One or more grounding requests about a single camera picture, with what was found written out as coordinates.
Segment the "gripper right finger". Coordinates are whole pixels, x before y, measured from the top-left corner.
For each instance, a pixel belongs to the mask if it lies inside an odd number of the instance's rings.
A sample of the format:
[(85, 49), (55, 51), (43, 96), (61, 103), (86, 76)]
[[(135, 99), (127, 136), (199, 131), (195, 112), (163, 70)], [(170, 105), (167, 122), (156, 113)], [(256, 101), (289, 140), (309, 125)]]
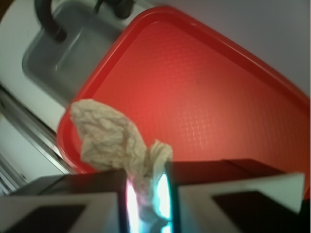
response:
[(251, 159), (168, 162), (174, 233), (308, 233), (305, 176)]

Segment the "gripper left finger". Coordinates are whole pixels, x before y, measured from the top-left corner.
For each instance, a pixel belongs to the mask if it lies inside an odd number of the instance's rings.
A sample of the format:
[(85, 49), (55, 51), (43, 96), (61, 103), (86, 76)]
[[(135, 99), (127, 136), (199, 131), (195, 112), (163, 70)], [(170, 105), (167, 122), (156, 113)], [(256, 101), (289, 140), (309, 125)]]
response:
[(127, 233), (126, 174), (38, 178), (0, 199), (2, 233)]

